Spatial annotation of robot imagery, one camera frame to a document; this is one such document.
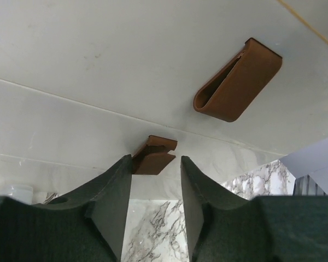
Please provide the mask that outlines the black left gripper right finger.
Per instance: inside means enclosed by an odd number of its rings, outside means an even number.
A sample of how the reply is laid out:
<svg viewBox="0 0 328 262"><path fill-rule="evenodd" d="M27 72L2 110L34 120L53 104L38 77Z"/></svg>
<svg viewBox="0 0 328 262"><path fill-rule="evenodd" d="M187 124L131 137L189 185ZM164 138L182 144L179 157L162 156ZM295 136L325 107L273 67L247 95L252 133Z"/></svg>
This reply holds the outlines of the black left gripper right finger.
<svg viewBox="0 0 328 262"><path fill-rule="evenodd" d="M328 261L328 196L243 199L181 158L190 261Z"/></svg>

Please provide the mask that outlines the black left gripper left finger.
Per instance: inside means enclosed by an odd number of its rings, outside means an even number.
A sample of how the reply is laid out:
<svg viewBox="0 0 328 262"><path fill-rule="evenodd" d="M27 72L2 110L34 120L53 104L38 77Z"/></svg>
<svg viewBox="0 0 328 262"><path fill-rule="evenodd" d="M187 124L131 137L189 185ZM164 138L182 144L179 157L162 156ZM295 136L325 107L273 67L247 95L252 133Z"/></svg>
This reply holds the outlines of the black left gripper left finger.
<svg viewBox="0 0 328 262"><path fill-rule="evenodd" d="M0 196L0 261L120 261L132 158L47 204Z"/></svg>

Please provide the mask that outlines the white pull-out drawer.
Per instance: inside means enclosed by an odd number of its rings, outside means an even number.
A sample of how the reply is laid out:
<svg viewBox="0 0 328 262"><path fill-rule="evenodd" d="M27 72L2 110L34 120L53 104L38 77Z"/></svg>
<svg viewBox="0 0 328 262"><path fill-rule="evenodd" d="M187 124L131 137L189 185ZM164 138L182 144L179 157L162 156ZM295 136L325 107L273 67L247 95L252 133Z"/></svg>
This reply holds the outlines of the white pull-out drawer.
<svg viewBox="0 0 328 262"><path fill-rule="evenodd" d="M133 199L180 199L180 158L244 198L291 193L273 154L94 108L0 80L0 188L24 184L37 201L65 194L135 154L149 135L177 141L159 175L136 175Z"/></svg>
<svg viewBox="0 0 328 262"><path fill-rule="evenodd" d="M249 38L280 71L232 123L196 112ZM279 154L328 137L328 45L279 1L0 1L0 79Z"/></svg>

